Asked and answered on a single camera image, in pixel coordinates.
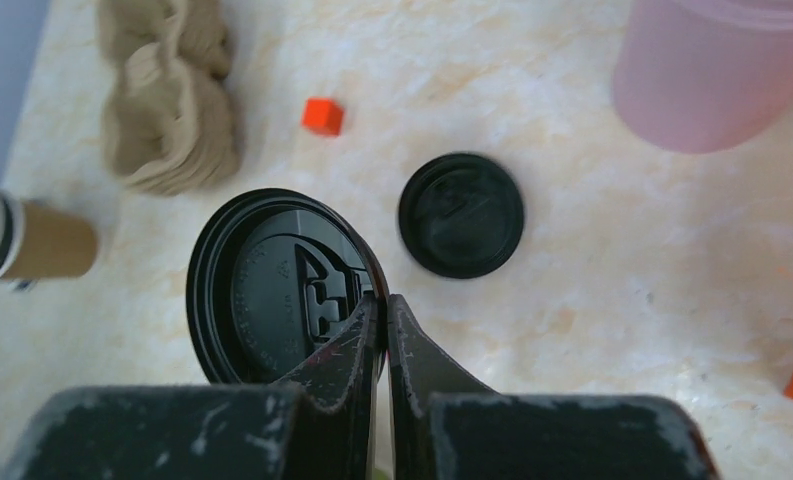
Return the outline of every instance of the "red block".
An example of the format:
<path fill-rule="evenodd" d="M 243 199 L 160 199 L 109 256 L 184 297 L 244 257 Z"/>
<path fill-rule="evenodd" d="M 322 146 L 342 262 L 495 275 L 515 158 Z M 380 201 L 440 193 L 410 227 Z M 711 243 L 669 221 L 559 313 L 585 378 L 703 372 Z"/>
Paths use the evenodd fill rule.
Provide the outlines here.
<path fill-rule="evenodd" d="M 343 125 L 343 109 L 330 98 L 310 98 L 305 105 L 302 126 L 317 135 L 336 137 Z"/>

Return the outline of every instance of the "pink cup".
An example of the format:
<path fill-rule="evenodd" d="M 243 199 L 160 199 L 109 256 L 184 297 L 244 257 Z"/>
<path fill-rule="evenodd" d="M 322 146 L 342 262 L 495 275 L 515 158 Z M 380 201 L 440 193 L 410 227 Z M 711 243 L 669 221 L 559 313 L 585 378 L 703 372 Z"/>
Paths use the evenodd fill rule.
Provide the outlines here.
<path fill-rule="evenodd" d="M 733 147 L 793 103 L 793 0 L 635 0 L 614 106 L 667 150 Z"/>

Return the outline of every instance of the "cup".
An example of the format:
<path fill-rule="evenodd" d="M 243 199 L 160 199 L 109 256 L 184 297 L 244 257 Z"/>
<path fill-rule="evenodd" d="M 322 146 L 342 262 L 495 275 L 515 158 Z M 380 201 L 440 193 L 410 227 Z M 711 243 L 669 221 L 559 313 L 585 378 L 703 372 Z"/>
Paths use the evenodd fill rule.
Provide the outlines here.
<path fill-rule="evenodd" d="M 0 280 L 80 277 L 98 245 L 85 220 L 0 192 Z"/>
<path fill-rule="evenodd" d="M 635 0 L 613 96 L 667 150 L 748 140 L 793 103 L 793 0 Z"/>

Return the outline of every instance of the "marble countertop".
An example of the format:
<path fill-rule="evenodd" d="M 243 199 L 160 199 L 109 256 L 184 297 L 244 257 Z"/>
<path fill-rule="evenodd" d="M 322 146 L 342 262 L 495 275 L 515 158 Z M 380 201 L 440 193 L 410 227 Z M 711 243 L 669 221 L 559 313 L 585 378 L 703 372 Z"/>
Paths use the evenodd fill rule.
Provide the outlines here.
<path fill-rule="evenodd" d="M 112 77 L 92 1 L 52 1 L 6 186 L 90 218 L 104 253 L 79 281 L 0 288 L 0 460 L 55 391 L 204 383 L 184 306 L 192 246 L 225 201 L 278 186 L 340 212 L 423 328 L 493 388 L 663 395 L 700 423 L 726 478 L 793 478 L 793 109 L 718 154 L 638 140 L 609 94 L 624 0 L 224 8 L 243 167 L 152 198 L 102 168 Z M 309 96 L 347 108 L 339 138 L 298 126 Z M 453 150 L 503 163 L 527 205 L 512 260 L 473 281 L 418 267 L 396 229 L 405 181 Z M 386 466 L 383 408 L 377 435 Z"/>

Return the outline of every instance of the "black cup lid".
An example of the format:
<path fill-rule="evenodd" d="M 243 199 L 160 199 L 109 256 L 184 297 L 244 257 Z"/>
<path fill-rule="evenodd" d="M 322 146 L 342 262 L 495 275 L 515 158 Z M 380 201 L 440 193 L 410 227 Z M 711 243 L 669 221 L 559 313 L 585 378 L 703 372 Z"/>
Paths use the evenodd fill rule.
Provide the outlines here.
<path fill-rule="evenodd" d="M 452 153 L 420 168 L 399 202 L 408 252 L 429 271 L 476 278 L 501 267 L 520 243 L 523 200 L 508 172 L 471 153 Z"/>
<path fill-rule="evenodd" d="M 268 383 L 346 326 L 361 297 L 384 301 L 378 260 L 334 211 L 255 190 L 208 221 L 187 281 L 190 334 L 213 383 Z"/>

